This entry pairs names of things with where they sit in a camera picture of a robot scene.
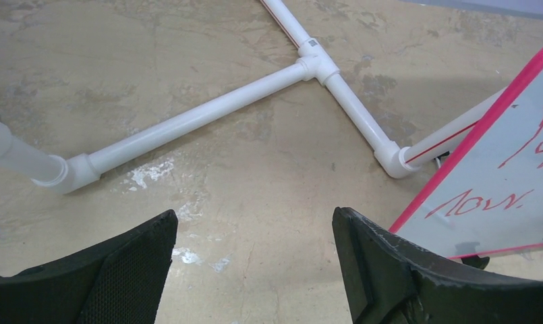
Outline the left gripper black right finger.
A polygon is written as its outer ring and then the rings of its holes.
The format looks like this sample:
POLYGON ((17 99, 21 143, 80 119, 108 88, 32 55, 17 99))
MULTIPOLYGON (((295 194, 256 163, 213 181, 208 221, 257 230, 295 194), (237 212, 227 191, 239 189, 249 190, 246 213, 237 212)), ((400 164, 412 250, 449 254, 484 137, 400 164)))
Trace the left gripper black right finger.
POLYGON ((446 259, 349 207, 332 227, 354 323, 543 323, 543 281, 446 259))

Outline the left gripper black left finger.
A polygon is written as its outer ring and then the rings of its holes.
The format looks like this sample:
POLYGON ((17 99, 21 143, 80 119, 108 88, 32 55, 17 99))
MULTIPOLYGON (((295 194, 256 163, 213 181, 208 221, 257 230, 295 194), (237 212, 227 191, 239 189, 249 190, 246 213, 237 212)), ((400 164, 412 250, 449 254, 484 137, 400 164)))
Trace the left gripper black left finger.
POLYGON ((168 210, 69 256, 0 276, 0 323, 154 323, 177 226, 168 210))

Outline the small black clip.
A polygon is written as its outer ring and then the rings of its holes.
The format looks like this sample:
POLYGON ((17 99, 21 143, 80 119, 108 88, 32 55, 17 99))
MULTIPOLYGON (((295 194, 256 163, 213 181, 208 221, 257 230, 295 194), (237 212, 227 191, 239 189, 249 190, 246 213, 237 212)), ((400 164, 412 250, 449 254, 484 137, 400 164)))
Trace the small black clip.
POLYGON ((489 256, 481 257, 478 255, 467 256, 467 257, 461 258, 461 262, 464 265, 467 265, 476 269, 480 269, 480 270, 485 270, 485 268, 488 266, 490 262, 490 257, 489 256))

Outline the white PVC pipe frame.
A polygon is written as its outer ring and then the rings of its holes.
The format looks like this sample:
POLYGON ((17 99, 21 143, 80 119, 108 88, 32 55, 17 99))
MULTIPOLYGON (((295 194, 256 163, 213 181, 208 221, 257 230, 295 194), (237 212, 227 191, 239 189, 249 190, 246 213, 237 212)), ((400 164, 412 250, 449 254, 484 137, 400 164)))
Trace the white PVC pipe frame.
POLYGON ((404 178, 438 156, 461 148, 461 141, 498 99, 494 94, 413 146, 392 141, 340 74, 323 46, 312 38, 282 1, 264 6, 297 47, 289 67, 253 81, 91 154, 70 159, 48 155, 15 137, 0 122, 0 166, 24 174, 36 185, 67 194, 168 142, 301 81, 316 79, 343 108, 374 151, 386 173, 404 178))

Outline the pink framed whiteboard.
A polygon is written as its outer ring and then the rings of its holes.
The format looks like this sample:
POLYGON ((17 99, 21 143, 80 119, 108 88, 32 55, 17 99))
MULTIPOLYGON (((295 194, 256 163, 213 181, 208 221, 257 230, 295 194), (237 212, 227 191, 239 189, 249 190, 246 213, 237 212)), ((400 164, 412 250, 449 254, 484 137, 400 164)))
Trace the pink framed whiteboard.
POLYGON ((447 258, 543 246, 543 48, 390 232, 447 258))

